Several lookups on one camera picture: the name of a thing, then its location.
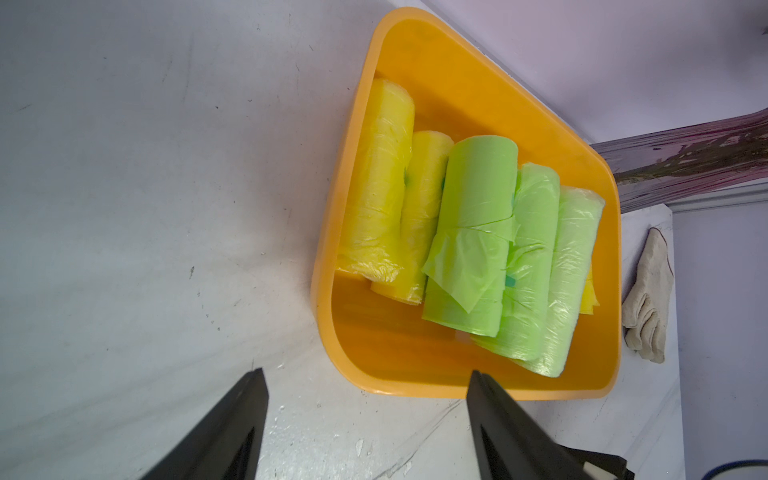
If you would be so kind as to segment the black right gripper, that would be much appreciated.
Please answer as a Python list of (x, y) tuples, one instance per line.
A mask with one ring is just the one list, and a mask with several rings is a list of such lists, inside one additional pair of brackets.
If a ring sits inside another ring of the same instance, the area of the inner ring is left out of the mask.
[(574, 449), (559, 445), (569, 458), (569, 465), (560, 479), (618, 479), (632, 480), (635, 473), (627, 460), (613, 454)]

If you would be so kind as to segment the yellow trash bag roll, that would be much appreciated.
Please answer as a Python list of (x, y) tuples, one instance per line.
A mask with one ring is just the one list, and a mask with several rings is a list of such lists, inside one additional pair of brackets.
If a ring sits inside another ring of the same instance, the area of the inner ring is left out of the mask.
[(355, 156), (338, 266), (374, 282), (390, 283), (398, 259), (405, 174), (412, 157), (415, 104), (400, 85), (372, 82)]
[(451, 137), (438, 131), (413, 134), (396, 249), (401, 270), (391, 283), (374, 282), (373, 292), (409, 305), (422, 303), (426, 286), (422, 267), (436, 232), (448, 154), (453, 146)]
[(600, 303), (597, 299), (594, 287), (593, 268), (589, 267), (587, 278), (585, 280), (584, 291), (581, 298), (580, 313), (582, 315), (593, 315), (594, 309), (599, 305)]

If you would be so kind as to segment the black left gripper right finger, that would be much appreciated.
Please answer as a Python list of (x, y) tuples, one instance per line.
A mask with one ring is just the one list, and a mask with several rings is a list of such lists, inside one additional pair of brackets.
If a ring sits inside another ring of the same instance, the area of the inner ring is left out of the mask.
[(490, 375), (473, 371), (466, 396), (482, 479), (588, 479)]

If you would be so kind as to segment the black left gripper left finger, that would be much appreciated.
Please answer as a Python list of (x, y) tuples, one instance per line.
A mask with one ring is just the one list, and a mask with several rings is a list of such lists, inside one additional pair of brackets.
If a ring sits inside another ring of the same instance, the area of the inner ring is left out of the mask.
[(263, 370), (246, 373), (144, 477), (254, 479), (268, 403)]

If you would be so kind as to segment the orange plastic storage box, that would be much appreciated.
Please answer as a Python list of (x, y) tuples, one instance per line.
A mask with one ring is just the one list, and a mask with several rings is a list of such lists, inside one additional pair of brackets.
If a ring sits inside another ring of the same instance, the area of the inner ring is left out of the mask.
[[(568, 186), (605, 201), (593, 252), (596, 311), (576, 325), (563, 373), (547, 378), (425, 321), (409, 306), (340, 272), (338, 244), (372, 82), (404, 87), (416, 125), (461, 140), (495, 134), (514, 140), (522, 162), (554, 169)], [(433, 14), (403, 7), (375, 28), (330, 181), (311, 285), (323, 346), (351, 383), (372, 393), (460, 399), (473, 371), (490, 374), (518, 400), (601, 398), (613, 388), (621, 347), (621, 208), (605, 160), (538, 99)]]

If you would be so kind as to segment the light green trash bag roll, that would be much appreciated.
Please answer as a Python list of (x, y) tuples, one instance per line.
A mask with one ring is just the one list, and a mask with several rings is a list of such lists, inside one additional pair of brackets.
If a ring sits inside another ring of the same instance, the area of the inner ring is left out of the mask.
[(533, 373), (557, 378), (565, 369), (604, 207), (591, 190), (560, 190), (542, 353), (519, 363)]

